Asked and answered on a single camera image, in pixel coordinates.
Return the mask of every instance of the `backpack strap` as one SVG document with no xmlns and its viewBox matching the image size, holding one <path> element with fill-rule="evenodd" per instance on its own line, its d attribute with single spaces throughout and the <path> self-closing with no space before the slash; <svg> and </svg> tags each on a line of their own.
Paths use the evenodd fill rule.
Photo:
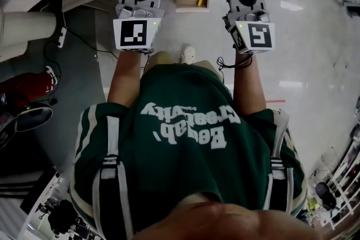
<svg viewBox="0 0 360 240">
<path fill-rule="evenodd" d="M 93 187 L 93 214 L 100 236 L 106 240 L 133 238 L 125 166 L 118 150 L 119 119 L 107 116 L 107 156 Z"/>
<path fill-rule="evenodd" d="M 289 115 L 280 110 L 280 123 L 275 132 L 274 147 L 271 154 L 271 173 L 268 175 L 268 189 L 265 197 L 264 210 L 281 210 L 291 213 L 294 194 L 294 169 L 285 169 L 280 153 Z"/>
</svg>

